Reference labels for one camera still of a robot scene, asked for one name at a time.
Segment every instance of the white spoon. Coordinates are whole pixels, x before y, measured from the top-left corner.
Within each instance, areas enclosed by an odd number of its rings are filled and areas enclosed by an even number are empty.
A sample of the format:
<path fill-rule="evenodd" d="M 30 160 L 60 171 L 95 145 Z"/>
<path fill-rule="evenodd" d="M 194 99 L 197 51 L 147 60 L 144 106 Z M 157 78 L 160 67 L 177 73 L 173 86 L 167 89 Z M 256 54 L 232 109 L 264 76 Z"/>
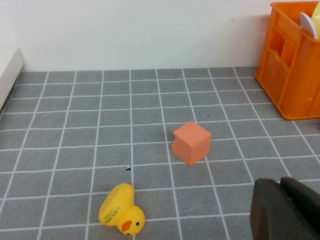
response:
<path fill-rule="evenodd" d="M 314 39 L 318 39 L 317 29 L 314 21 L 312 21 L 312 19 L 304 12 L 300 12 L 300 21 L 302 29 L 310 34 Z"/>

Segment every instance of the orange plastic crate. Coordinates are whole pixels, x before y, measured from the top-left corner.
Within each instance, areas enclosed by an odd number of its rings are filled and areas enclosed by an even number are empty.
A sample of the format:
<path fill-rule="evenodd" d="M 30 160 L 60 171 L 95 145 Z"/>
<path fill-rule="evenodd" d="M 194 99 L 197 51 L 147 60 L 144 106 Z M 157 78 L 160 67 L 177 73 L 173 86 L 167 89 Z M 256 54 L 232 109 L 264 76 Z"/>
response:
<path fill-rule="evenodd" d="M 275 2 L 255 77 L 286 120 L 320 118 L 320 40 L 302 31 L 300 12 L 318 2 Z"/>

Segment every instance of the rubber duck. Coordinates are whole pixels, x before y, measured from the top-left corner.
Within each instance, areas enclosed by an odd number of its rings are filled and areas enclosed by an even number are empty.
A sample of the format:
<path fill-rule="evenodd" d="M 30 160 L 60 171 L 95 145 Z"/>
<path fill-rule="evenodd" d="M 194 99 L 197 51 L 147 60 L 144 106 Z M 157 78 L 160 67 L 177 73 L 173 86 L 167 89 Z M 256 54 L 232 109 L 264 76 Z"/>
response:
<path fill-rule="evenodd" d="M 134 205 L 132 185 L 117 185 L 106 197 L 99 210 L 99 221 L 106 226 L 117 226 L 126 235 L 136 235 L 145 225 L 145 214 Z"/>

